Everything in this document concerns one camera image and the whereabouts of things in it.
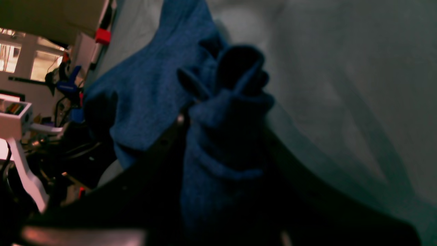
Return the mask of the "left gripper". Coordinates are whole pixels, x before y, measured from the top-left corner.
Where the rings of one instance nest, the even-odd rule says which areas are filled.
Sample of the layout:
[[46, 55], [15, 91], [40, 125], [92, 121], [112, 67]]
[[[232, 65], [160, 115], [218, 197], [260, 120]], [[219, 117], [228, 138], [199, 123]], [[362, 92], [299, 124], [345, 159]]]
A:
[[24, 190], [33, 199], [40, 213], [43, 213], [47, 208], [50, 196], [46, 192], [42, 181], [30, 169], [22, 145], [19, 138], [22, 133], [34, 131], [51, 136], [59, 136], [64, 133], [64, 127], [51, 127], [32, 123], [30, 127], [21, 130], [20, 127], [2, 127], [0, 130], [1, 139], [5, 139], [10, 146], [15, 166], [17, 168], [20, 181]]

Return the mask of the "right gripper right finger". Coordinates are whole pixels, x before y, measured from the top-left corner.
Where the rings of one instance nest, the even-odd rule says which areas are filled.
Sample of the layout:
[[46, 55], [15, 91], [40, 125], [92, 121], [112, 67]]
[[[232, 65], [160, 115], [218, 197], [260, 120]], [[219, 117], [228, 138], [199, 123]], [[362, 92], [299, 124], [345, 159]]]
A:
[[266, 198], [289, 246], [420, 246], [412, 225], [369, 208], [326, 184], [263, 131]]

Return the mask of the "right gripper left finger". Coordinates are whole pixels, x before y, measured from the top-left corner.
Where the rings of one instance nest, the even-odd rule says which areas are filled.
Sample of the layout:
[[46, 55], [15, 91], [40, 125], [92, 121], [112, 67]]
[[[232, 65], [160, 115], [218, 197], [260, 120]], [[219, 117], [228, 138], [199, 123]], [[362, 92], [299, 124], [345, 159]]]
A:
[[20, 231], [29, 246], [171, 246], [181, 238], [180, 191], [187, 113], [112, 181]]

